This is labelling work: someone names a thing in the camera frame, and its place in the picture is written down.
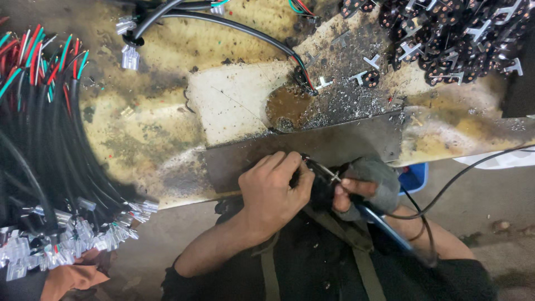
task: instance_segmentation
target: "blue container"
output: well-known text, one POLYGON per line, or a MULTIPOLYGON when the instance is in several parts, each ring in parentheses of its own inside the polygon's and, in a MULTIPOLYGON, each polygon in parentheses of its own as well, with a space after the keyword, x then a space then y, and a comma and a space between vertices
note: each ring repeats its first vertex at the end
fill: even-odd
POLYGON ((398 180, 409 193, 414 193, 422 190, 427 184, 427 178, 429 176, 429 164, 420 163, 407 166, 405 172, 402 173, 398 180))

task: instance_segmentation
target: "black rubber grommet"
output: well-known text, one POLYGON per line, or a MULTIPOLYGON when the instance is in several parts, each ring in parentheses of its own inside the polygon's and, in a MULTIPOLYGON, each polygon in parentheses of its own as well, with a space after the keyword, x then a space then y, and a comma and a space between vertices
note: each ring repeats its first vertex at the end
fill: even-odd
POLYGON ((134 39, 134 33, 132 31, 127 31, 126 34, 123 35, 123 41, 130 47, 141 47, 145 45, 145 40, 142 37, 139 37, 138 39, 134 39))

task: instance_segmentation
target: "orange cloth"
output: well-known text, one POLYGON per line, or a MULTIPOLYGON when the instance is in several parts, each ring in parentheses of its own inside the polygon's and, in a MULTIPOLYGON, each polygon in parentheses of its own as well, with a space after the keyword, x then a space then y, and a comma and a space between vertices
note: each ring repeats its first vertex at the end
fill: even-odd
MULTIPOLYGON (((81 258, 77 258, 75 264, 91 262, 98 255, 100 255, 100 252, 97 249, 91 249, 84 252, 81 258)), ((41 293, 41 301, 57 301, 71 289, 87 290, 108 280, 109 278, 106 275, 97 271, 97 267, 97 265, 73 265, 59 266, 50 270, 41 293)))

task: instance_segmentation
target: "gray glove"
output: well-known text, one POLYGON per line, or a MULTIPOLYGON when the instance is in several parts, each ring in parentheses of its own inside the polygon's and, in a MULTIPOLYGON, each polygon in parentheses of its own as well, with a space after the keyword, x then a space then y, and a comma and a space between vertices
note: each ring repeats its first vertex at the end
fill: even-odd
MULTIPOLYGON (((365 200, 385 213, 392 213, 398 207, 398 193, 400 190, 398 175, 380 159, 359 158, 351 162, 348 170, 340 178, 375 182, 377 184, 375 195, 365 200)), ((349 210, 346 212, 336 212, 336 214, 344 221, 356 221, 361 218, 353 203, 351 203, 349 210)))

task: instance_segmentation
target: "black shirt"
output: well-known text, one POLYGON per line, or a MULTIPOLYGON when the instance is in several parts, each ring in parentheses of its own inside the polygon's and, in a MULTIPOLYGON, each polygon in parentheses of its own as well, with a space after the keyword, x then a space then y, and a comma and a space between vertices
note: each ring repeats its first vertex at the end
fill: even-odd
MULTIPOLYGON (((370 228, 371 258, 387 300, 495 300, 487 271, 476 260, 439 260, 422 267, 370 228)), ((368 300, 351 248, 305 213, 280 232, 273 258, 281 300, 368 300)), ((185 278, 166 269, 162 300, 264 300, 259 256, 245 250, 215 272, 185 278)))

